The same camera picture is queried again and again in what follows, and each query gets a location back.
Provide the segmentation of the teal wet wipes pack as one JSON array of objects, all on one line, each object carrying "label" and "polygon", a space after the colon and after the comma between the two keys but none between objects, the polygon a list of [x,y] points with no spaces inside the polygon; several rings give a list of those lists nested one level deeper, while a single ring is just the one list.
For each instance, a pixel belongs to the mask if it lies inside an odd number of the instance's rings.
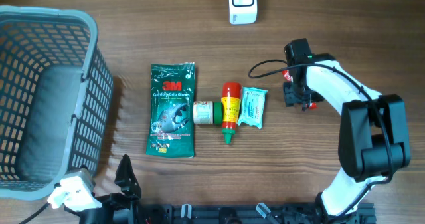
[{"label": "teal wet wipes pack", "polygon": [[256,126],[258,129],[262,128],[262,117],[267,93],[267,90],[254,87],[242,88],[242,103],[240,116],[237,121],[239,126],[241,123],[245,123],[249,126]]}]

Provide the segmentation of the red chili sauce bottle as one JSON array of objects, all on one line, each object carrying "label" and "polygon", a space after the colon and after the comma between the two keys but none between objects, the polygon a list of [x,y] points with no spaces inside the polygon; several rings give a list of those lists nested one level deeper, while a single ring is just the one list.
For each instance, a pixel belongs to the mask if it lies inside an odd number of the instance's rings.
[{"label": "red chili sauce bottle", "polygon": [[222,133],[226,144],[230,144],[236,133],[240,112],[242,86],[238,82],[226,82],[222,88]]}]

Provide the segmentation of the green 3M gloves package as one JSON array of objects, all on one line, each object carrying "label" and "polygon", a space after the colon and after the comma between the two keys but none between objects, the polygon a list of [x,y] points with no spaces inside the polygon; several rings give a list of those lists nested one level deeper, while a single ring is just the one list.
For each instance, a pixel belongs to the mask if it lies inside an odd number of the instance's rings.
[{"label": "green 3M gloves package", "polygon": [[195,64],[151,66],[151,120],[145,153],[166,158],[195,155]]}]

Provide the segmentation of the white jar green lid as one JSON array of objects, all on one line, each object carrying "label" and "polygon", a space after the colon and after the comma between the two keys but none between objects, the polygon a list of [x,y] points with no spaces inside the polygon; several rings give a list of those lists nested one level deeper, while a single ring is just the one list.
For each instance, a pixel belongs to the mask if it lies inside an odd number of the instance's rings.
[{"label": "white jar green lid", "polygon": [[195,124],[222,124],[222,103],[213,101],[193,102],[193,122]]}]

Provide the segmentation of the white barcode scanner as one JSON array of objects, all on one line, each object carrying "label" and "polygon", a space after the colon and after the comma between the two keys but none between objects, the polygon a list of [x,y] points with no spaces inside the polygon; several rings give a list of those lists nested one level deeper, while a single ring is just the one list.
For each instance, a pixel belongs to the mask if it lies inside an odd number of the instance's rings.
[{"label": "white barcode scanner", "polygon": [[228,0],[229,22],[232,25],[252,24],[257,19],[257,0]]}]

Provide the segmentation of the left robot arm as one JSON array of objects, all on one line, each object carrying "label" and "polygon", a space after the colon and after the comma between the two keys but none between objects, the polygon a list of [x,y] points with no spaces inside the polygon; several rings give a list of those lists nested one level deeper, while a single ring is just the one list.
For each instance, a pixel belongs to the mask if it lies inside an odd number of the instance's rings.
[{"label": "left robot arm", "polygon": [[127,154],[120,160],[114,183],[120,188],[120,192],[96,197],[95,200],[102,206],[79,212],[80,223],[143,223],[139,217],[141,188]]}]

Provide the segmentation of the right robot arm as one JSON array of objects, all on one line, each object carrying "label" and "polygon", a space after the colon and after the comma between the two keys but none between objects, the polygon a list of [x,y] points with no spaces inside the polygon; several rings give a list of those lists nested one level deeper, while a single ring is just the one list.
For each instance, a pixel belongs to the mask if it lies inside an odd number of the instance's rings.
[{"label": "right robot arm", "polygon": [[329,53],[312,53],[307,39],[292,40],[284,53],[292,77],[283,87],[286,106],[299,104],[307,110],[326,101],[341,117],[341,169],[318,194],[315,216],[322,223],[342,222],[359,212],[359,203],[373,187],[390,183],[410,163],[404,101],[361,84]]}]

